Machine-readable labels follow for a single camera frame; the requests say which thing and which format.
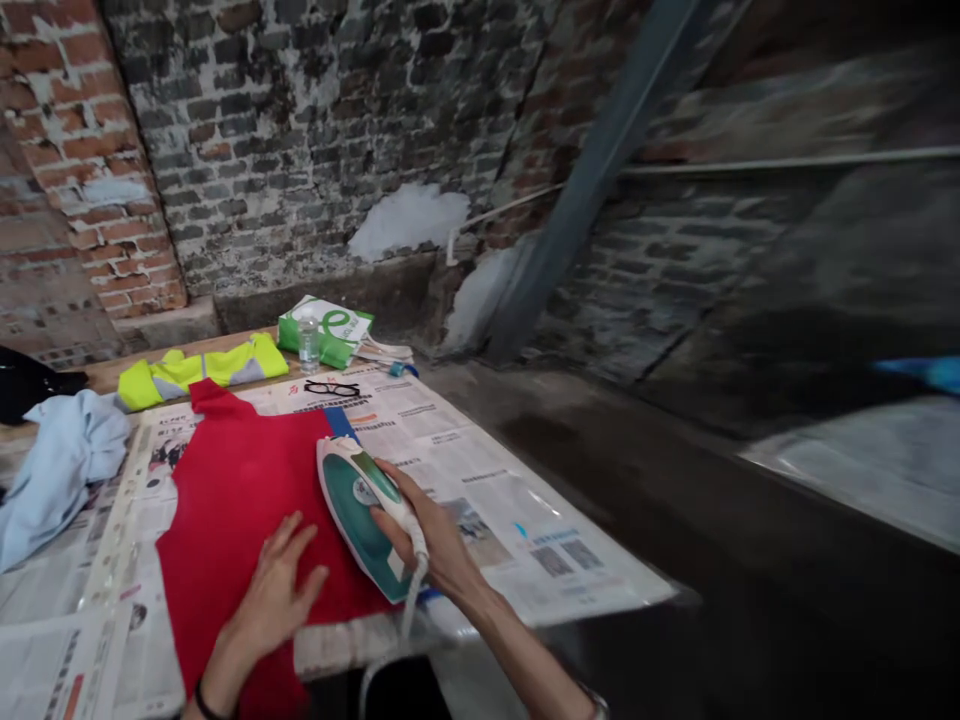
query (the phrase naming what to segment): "black glasses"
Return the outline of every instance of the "black glasses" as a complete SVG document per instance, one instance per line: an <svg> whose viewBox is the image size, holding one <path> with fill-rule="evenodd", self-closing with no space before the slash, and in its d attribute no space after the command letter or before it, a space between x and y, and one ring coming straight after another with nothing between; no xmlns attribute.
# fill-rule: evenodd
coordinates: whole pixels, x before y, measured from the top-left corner
<svg viewBox="0 0 960 720"><path fill-rule="evenodd" d="M341 385L339 383L322 383L316 380L307 380L303 389L315 395L339 395L340 397L358 397L360 385Z"/></svg>

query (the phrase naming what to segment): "green and white iron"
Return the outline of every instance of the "green and white iron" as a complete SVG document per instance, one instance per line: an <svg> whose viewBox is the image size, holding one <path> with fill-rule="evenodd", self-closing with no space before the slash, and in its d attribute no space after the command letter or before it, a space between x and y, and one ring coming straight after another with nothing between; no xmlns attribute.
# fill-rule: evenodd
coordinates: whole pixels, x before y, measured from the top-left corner
<svg viewBox="0 0 960 720"><path fill-rule="evenodd" d="M352 437L324 438L317 442L317 471L330 514L340 529L354 560L396 604L405 599L400 621L400 647L367 666L360 684L360 718L366 715L367 693L377 672L408 649L413 611L427 574L427 544L423 530L406 499L373 458ZM370 517L370 506L380 507L410 536L417 567L404 574L403 561Z"/></svg>

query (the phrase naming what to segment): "metal pipe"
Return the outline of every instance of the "metal pipe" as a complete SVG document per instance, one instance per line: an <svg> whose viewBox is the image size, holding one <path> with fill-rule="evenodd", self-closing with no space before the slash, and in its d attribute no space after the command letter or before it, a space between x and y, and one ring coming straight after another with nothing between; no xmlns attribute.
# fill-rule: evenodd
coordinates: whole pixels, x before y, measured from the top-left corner
<svg viewBox="0 0 960 720"><path fill-rule="evenodd" d="M861 165L881 162L909 162L911 160L940 160L960 157L960 146L917 148L914 150L878 150L852 155L824 157L781 158L779 160L744 160L726 163L697 163L691 165L627 165L621 175L699 175L705 173L740 172L743 170L786 170L792 168L829 167L831 165Z"/></svg>

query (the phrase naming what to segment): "hand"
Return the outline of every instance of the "hand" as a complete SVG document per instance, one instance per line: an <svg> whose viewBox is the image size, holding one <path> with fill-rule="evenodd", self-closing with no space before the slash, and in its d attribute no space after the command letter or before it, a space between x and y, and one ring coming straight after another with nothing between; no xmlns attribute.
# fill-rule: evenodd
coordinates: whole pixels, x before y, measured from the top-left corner
<svg viewBox="0 0 960 720"><path fill-rule="evenodd" d="M307 621L330 573L326 567L315 567L296 589L300 556L317 534L317 526L309 525L294 535L302 518L299 511L284 518L263 544L250 589L223 631L254 660L273 652Z"/></svg>
<svg viewBox="0 0 960 720"><path fill-rule="evenodd" d="M460 531L447 511L427 497L420 486L393 463L380 458L376 458L376 463L393 478L420 521L430 553L429 574L433 586L458 605L479 592L489 590L487 581L467 552ZM410 537L397 521L378 507L370 508L370 515L390 540L400 559L407 567L415 567L417 563Z"/></svg>

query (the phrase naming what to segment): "red fabric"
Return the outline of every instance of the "red fabric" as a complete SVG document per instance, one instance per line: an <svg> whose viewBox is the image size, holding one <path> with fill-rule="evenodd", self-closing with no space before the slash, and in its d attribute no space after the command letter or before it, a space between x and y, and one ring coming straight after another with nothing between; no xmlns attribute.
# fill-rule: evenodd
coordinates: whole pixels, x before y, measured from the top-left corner
<svg viewBox="0 0 960 720"><path fill-rule="evenodd" d="M295 510L319 531L301 558L298 582L317 565L330 568L308 623L339 623L390 608L353 560L324 501L316 444L331 431L323 411L263 417L209 379L191 385L190 395L204 420L174 470L177 514L157 541L188 695L249 587L264 540ZM240 712L291 717L307 700L287 642L254 669Z"/></svg>

